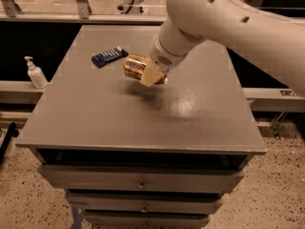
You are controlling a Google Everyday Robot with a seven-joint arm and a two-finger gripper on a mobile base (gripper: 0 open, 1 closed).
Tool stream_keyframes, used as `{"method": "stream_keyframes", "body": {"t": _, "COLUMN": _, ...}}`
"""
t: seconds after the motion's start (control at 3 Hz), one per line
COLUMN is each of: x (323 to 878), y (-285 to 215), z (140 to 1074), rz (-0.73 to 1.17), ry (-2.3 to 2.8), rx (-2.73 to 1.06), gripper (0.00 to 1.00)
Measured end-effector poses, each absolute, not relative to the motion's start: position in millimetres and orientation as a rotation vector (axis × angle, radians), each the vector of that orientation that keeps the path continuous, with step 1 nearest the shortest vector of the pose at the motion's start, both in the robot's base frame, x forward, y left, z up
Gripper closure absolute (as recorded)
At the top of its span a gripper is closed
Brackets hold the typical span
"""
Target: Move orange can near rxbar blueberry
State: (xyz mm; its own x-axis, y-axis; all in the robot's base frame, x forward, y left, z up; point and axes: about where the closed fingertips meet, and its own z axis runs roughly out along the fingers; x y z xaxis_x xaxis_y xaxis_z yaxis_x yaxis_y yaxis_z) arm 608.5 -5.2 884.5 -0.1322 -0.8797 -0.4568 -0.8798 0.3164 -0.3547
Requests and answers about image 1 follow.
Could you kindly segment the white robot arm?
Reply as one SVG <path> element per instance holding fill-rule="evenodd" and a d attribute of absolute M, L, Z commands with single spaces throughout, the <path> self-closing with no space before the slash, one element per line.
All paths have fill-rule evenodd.
<path fill-rule="evenodd" d="M 232 50 L 295 93 L 305 94 L 305 25 L 243 0 L 167 0 L 140 82 L 150 87 L 206 40 Z"/>

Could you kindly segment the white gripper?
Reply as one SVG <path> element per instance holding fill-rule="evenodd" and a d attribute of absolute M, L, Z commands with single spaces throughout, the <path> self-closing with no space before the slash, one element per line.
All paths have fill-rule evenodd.
<path fill-rule="evenodd" d="M 168 52 L 161 45 L 159 33 L 157 32 L 153 37 L 149 50 L 151 61 L 146 65 L 140 83 L 146 87 L 150 87 L 154 84 L 164 84 L 168 71 L 180 64 L 186 56 L 185 53 L 178 55 L 173 52 Z"/>

